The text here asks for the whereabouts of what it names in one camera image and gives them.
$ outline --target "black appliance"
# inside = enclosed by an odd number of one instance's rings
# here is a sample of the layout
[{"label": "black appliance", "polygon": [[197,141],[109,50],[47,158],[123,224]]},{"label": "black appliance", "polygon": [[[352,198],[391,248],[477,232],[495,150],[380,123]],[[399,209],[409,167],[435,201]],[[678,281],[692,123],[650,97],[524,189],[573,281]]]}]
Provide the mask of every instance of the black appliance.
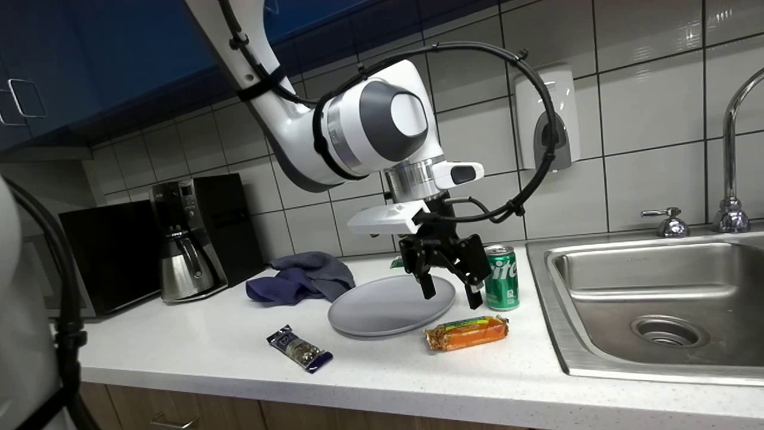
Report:
[{"label": "black appliance", "polygon": [[265,269],[238,175],[158,185],[152,204],[167,304],[210,296]]},{"label": "black appliance", "polygon": [[60,212],[60,223],[78,269],[86,319],[160,295],[161,236],[148,201]]}]

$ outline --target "white plate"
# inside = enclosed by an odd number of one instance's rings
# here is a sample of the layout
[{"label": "white plate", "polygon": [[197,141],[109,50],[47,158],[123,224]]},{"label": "white plate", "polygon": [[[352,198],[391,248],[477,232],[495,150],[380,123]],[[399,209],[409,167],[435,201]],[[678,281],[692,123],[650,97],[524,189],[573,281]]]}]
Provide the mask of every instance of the white plate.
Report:
[{"label": "white plate", "polygon": [[454,307],[454,285],[431,278],[435,296],[428,302],[411,275],[384,278],[342,295],[329,308],[329,322],[348,337],[388,337],[422,328]]}]

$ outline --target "soda can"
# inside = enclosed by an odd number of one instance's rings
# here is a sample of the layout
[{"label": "soda can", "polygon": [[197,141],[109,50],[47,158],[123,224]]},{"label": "soda can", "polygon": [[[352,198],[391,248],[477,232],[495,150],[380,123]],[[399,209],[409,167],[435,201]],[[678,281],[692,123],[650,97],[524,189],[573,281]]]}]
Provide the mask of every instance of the soda can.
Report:
[{"label": "soda can", "polygon": [[517,308],[517,275],[516,275],[516,253],[502,245],[484,248],[491,275],[484,278],[484,307],[491,310]]}]

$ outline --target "kitchen counter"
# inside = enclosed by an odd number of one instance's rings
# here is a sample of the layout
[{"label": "kitchen counter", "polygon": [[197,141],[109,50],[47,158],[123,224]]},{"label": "kitchen counter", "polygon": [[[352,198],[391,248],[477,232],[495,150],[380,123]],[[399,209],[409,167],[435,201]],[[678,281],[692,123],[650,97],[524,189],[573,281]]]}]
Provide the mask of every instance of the kitchen counter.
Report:
[{"label": "kitchen counter", "polygon": [[[524,248],[516,253],[521,308],[505,314],[510,335],[497,345],[428,355],[419,331],[350,340],[332,331],[326,302],[265,308],[237,285],[207,302],[165,307],[154,298],[90,322],[80,352],[83,381],[528,427],[764,427],[762,387],[566,376]],[[358,285],[401,273],[388,270],[388,259],[348,260],[348,269]],[[489,314],[467,308],[454,275],[435,275],[450,281],[458,292],[438,322]],[[314,376],[293,365],[265,341],[281,325],[329,349],[335,362]]]}]

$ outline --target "wooden cabinet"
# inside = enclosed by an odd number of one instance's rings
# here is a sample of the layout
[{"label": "wooden cabinet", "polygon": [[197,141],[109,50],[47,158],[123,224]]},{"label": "wooden cabinet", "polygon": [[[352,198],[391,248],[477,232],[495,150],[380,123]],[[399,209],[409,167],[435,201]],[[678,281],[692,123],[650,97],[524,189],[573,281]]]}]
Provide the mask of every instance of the wooden cabinet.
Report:
[{"label": "wooden cabinet", "polygon": [[259,402],[259,410],[267,430],[514,430],[503,426],[317,410],[299,404]]},{"label": "wooden cabinet", "polygon": [[299,404],[272,404],[182,393],[83,384],[103,430],[514,430]]}]

